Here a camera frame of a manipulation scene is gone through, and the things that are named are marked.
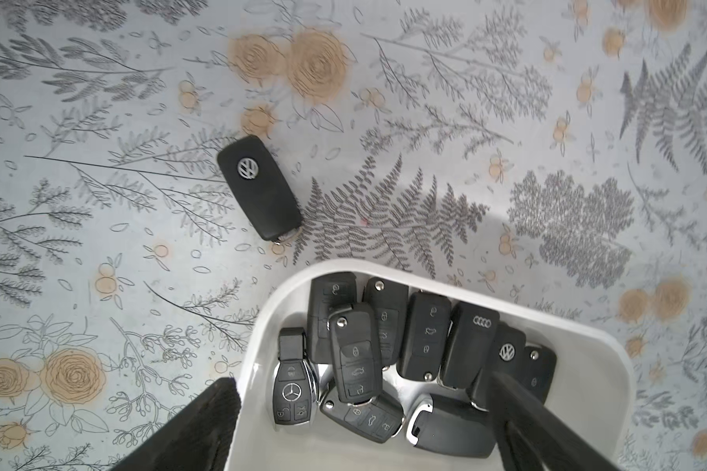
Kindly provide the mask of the black flip key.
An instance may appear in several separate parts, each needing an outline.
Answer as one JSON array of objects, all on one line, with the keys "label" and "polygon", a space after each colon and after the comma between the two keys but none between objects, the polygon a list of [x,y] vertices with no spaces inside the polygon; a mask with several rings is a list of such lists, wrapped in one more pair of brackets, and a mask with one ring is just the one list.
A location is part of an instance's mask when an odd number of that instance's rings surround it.
[{"label": "black flip key", "polygon": [[408,308],[408,286],[383,278],[370,278],[363,301],[375,314],[381,350],[381,364],[389,367],[398,361],[404,339]]},{"label": "black flip key", "polygon": [[339,400],[363,404],[379,396],[383,372],[372,307],[364,302],[338,306],[329,315],[328,329]]}]

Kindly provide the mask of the black car key front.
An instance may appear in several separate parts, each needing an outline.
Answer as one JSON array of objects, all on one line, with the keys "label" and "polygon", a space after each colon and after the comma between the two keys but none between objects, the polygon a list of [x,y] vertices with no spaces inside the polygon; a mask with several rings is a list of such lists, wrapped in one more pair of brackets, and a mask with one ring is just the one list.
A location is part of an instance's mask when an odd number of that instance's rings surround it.
[{"label": "black car key front", "polygon": [[557,360],[555,351],[544,345],[527,345],[524,348],[520,384],[542,403],[548,398]]}]

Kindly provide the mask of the flat black smart key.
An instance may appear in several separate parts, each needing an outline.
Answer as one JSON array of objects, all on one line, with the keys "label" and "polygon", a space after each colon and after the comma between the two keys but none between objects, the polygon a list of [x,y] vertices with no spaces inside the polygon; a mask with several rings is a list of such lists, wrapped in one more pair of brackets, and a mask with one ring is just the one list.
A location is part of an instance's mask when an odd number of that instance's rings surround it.
[{"label": "flat black smart key", "polygon": [[487,412],[439,394],[416,399],[405,430],[411,445],[438,455],[487,458],[496,445]]}]

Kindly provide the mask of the black car key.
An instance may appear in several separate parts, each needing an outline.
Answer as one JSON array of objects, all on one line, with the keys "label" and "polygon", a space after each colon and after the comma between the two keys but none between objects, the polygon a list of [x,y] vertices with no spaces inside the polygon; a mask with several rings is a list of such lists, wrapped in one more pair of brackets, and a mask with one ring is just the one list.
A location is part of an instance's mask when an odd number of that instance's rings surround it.
[{"label": "black car key", "polygon": [[520,384],[542,403],[548,398],[557,360],[555,351],[544,345],[527,345],[524,348]]},{"label": "black car key", "polygon": [[505,322],[501,322],[491,343],[487,359],[480,369],[467,395],[471,405],[487,411],[489,384],[493,373],[505,373],[514,379],[522,376],[522,355],[526,346],[526,334]]},{"label": "black car key", "polygon": [[410,381],[431,382],[439,372],[451,324],[452,304],[446,296],[415,292],[408,303],[406,330],[397,364]]},{"label": "black car key", "polygon": [[439,381],[444,387],[467,389],[484,365],[500,325],[498,311],[458,302],[451,317]]},{"label": "black car key", "polygon": [[306,352],[311,362],[332,363],[329,317],[335,309],[356,301],[357,280],[352,272],[331,273],[311,282],[306,320]]},{"label": "black car key", "polygon": [[318,401],[318,378],[306,356],[304,328],[284,328],[279,333],[271,398],[277,426],[300,426],[312,420]]},{"label": "black car key", "polygon": [[396,436],[405,422],[402,404],[386,389],[367,403],[351,405],[341,402],[331,383],[322,396],[320,411],[346,430],[377,444]]}]

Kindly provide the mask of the black VW logo key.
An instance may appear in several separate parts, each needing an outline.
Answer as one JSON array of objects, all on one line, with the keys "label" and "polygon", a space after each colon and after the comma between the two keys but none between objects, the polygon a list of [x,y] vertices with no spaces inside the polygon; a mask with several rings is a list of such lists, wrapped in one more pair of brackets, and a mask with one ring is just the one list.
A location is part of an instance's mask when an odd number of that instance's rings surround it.
[{"label": "black VW logo key", "polygon": [[261,239],[280,243],[302,227],[302,212],[262,140],[248,135],[217,155],[222,175]]}]

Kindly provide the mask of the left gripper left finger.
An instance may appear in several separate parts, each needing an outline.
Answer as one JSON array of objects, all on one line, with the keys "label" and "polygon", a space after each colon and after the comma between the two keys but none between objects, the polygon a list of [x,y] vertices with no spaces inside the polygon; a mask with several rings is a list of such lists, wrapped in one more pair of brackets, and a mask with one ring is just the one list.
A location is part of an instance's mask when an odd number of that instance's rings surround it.
[{"label": "left gripper left finger", "polygon": [[223,470],[242,402],[233,378],[216,380],[116,470]]}]

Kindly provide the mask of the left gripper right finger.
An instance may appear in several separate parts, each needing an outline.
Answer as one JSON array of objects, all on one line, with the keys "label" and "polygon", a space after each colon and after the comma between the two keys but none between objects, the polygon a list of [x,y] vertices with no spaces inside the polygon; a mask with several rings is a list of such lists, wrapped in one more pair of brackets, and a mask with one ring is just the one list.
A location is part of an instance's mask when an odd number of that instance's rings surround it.
[{"label": "left gripper right finger", "polygon": [[491,376],[488,405],[506,470],[606,471],[617,468],[505,373]]}]

